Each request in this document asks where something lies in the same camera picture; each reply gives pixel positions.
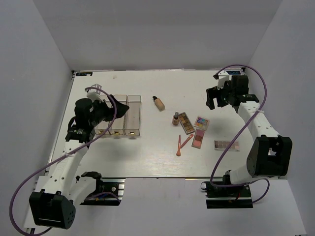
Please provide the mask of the colorful eyeshadow palette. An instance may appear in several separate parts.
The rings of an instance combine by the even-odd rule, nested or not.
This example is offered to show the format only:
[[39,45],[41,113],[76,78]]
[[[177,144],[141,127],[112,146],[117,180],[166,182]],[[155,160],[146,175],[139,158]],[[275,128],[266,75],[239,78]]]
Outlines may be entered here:
[[193,125],[197,129],[206,131],[209,126],[209,120],[203,117],[198,116]]

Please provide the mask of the long nude eyeshadow palette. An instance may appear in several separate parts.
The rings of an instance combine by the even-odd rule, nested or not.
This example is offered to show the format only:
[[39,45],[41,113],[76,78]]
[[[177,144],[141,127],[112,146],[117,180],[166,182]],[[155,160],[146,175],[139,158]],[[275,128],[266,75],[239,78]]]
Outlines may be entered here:
[[[230,141],[214,140],[214,150],[224,151],[230,144]],[[238,141],[235,141],[229,148],[229,151],[240,151]]]

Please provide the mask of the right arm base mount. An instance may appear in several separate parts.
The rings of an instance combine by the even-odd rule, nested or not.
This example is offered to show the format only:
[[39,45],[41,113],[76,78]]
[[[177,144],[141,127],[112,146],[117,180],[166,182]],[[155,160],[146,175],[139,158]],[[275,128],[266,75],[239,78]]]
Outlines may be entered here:
[[200,185],[206,193],[207,209],[253,208],[252,195],[248,186],[217,188],[204,181]]

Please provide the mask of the brown eyeshadow palette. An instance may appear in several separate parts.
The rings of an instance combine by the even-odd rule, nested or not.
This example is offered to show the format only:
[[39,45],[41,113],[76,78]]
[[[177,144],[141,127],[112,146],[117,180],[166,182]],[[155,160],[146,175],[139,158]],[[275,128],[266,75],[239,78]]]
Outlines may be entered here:
[[195,128],[185,112],[179,114],[179,122],[187,135],[195,132]]

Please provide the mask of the middle clear organizer bin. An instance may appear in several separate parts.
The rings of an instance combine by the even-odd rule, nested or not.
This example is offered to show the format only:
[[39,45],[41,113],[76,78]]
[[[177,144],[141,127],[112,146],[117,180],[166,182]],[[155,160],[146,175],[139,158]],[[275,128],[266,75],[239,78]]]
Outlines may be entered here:
[[[118,102],[126,105],[127,95],[115,94],[114,98]],[[114,135],[114,136],[124,136],[125,135],[125,132],[124,132],[124,120],[125,120],[124,116],[122,118],[115,119],[113,125],[109,129],[111,135]]]

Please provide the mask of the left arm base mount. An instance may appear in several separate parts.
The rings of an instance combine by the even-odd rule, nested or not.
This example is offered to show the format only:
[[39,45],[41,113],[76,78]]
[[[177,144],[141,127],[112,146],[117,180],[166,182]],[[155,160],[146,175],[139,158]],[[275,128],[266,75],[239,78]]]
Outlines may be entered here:
[[124,178],[101,178],[95,191],[81,203],[83,206],[119,206],[124,195]]

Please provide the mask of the orange makeup brush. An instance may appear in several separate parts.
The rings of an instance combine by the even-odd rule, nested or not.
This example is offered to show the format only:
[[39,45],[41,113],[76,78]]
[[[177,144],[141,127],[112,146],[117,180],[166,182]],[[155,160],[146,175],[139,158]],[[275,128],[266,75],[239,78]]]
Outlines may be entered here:
[[179,135],[179,137],[178,137],[176,156],[181,156],[181,135]]

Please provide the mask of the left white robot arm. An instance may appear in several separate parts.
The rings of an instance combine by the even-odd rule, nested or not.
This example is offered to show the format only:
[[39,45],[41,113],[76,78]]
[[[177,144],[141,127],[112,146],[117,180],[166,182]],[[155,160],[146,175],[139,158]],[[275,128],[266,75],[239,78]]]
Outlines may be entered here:
[[76,101],[75,116],[68,124],[64,149],[56,160],[53,173],[40,191],[32,192],[29,198],[34,223],[49,228],[69,229],[73,224],[76,207],[89,194],[99,196],[104,184],[99,181],[101,174],[85,172],[76,176],[79,164],[95,137],[95,127],[101,122],[113,122],[122,118],[129,106],[109,95],[111,106],[92,93]]

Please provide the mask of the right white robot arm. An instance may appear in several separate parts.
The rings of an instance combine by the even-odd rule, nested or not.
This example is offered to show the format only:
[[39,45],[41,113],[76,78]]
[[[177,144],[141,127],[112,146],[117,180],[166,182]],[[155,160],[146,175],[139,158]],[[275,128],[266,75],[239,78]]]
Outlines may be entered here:
[[238,169],[229,170],[223,176],[222,189],[234,196],[240,186],[263,178],[286,176],[292,151],[292,140],[280,135],[262,111],[262,105],[254,94],[249,93],[246,75],[214,75],[217,86],[206,90],[206,105],[213,110],[216,106],[230,105],[245,122],[253,138],[252,148],[246,163]]

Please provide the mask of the pink blush palette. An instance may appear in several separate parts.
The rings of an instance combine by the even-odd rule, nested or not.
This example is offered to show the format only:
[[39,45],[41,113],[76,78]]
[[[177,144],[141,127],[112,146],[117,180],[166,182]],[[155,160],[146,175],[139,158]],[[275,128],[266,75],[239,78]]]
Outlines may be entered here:
[[192,141],[191,146],[194,148],[201,149],[202,140],[204,137],[205,131],[202,129],[196,129],[194,139]]

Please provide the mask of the beige foundation pump bottle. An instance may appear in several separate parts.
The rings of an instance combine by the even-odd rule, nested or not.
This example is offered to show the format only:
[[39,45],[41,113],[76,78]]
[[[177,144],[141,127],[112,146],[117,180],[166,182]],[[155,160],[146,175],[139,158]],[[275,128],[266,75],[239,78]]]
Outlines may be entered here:
[[158,108],[159,111],[165,110],[165,105],[163,104],[163,102],[161,101],[160,98],[153,96],[153,101],[154,101],[154,104],[156,105],[156,107]]

